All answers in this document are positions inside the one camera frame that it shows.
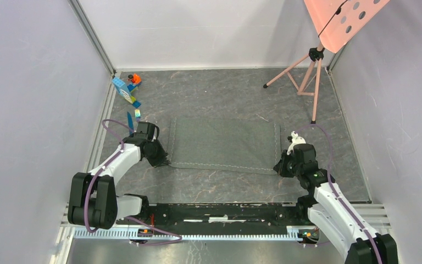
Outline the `grey cloth napkin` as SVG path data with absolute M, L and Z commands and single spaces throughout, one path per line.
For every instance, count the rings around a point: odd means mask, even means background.
M 265 121 L 176 117 L 168 140 L 171 166 L 274 175 L 280 126 Z

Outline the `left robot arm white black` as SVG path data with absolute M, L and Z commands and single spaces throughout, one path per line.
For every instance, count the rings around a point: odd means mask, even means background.
M 119 146 L 98 167 L 76 173 L 71 181 L 67 219 L 88 232 L 110 229 L 117 220 L 131 217 L 137 224 L 151 216 L 148 198 L 116 194 L 116 185 L 126 172 L 143 160 L 151 167 L 169 165 L 167 152 L 159 141 L 159 127 L 139 122 L 137 129 L 120 140 Z

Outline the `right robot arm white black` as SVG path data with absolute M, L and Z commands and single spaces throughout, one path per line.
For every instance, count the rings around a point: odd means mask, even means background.
M 331 174 L 319 168 L 313 145 L 292 143 L 274 169 L 282 177 L 297 178 L 307 190 L 297 200 L 296 219 L 317 226 L 344 263 L 399 262 L 394 238 L 380 234 L 341 194 Z

